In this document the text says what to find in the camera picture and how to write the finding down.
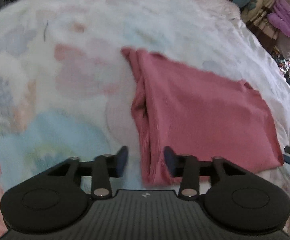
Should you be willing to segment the pink ribbed knit garment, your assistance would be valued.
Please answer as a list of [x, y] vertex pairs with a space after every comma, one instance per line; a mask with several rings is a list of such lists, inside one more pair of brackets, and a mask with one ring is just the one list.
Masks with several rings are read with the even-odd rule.
[[270, 108], [247, 81], [232, 81], [144, 49], [125, 47], [121, 52], [136, 81], [131, 116], [145, 185], [178, 182], [165, 165], [167, 146], [201, 161], [223, 157], [254, 173], [283, 165]]

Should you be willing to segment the white floral fleece blanket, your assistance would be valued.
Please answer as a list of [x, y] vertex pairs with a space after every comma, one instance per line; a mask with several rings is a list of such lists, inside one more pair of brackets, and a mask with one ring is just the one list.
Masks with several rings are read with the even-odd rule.
[[70, 156], [88, 161], [122, 145], [128, 166], [112, 185], [143, 187], [124, 46], [247, 81], [290, 145], [290, 87], [231, 2], [19, 0], [0, 10], [0, 199]]

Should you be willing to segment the purple plush toy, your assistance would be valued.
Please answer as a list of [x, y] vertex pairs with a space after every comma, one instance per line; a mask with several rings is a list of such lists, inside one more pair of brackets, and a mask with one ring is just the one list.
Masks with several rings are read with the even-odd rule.
[[269, 23], [290, 38], [290, 5], [286, 0], [275, 0], [273, 12], [267, 15]]

